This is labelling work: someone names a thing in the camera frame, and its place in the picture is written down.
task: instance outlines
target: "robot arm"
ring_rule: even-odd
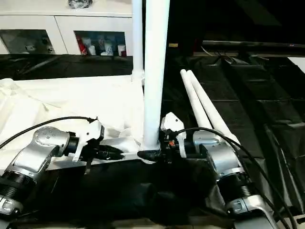
[[[51,158],[61,157],[68,148],[70,134],[55,127],[35,131],[29,145],[22,149],[0,179],[0,214],[10,216],[22,211]]]
[[[43,127],[35,131],[33,139],[22,149],[0,177],[0,218],[18,215],[24,201],[29,197],[52,157],[74,154],[89,162],[93,158],[122,159],[122,151],[111,146],[100,146],[104,128],[98,120],[90,123],[77,137],[55,127]]]
[[[169,113],[163,118],[161,129],[168,134],[171,130],[184,129],[184,125],[173,113]],[[268,211],[265,201],[257,194],[234,149],[214,133],[195,131],[187,134],[180,133],[173,138],[166,135],[161,147],[162,152],[140,151],[138,155],[154,161],[171,160],[174,158],[173,154],[185,159],[202,160],[213,172],[225,202],[225,209],[228,215],[235,219],[236,229],[277,229],[272,214]]]

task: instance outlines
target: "shelf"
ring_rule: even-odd
[[[0,15],[132,17],[132,0],[93,0],[85,9],[70,9],[68,0],[1,0]]]

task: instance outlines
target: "white pole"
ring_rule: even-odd
[[[229,137],[233,139],[234,141],[238,142],[238,139],[235,135],[233,135],[228,128],[228,126],[225,124],[223,118],[218,113],[217,109],[213,105],[212,101],[210,100],[209,96],[206,94],[202,86],[200,85],[199,81],[197,80],[196,76],[191,70],[187,71],[187,76],[191,80],[191,83],[193,85],[193,88],[196,92],[196,94],[199,97],[199,100],[207,113],[208,117],[210,118],[210,121],[214,127],[214,129],[219,130],[222,132],[226,137]]]
[[[144,150],[158,149],[170,0],[146,1]]]
[[[190,103],[199,127],[212,128],[211,123],[200,103],[200,100],[194,90],[190,76],[185,69],[180,71],[187,95],[189,96]]]
[[[133,71],[132,80],[143,79],[142,0],[132,0]]]

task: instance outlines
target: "cabinet door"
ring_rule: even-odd
[[[1,15],[0,54],[67,54],[54,16]]]
[[[132,18],[55,18],[68,54],[132,56]]]

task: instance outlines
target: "white cabinet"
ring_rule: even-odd
[[[132,0],[1,0],[0,54],[132,55]]]
[[[45,15],[0,15],[0,54],[67,54],[56,20]]]
[[[92,54],[91,47],[96,55],[132,55],[132,18],[55,18],[68,54],[81,54],[84,45],[88,54]]]

